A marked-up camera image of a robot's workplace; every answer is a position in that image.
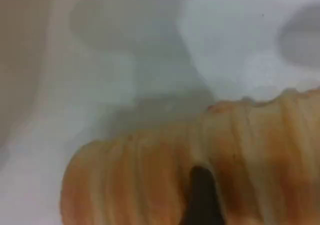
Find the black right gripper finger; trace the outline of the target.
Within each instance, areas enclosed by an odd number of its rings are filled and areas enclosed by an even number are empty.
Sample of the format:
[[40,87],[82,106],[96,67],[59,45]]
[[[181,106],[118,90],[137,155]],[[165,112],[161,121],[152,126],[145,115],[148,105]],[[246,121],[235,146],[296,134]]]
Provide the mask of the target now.
[[211,171],[196,165],[190,171],[190,190],[181,225],[225,225]]

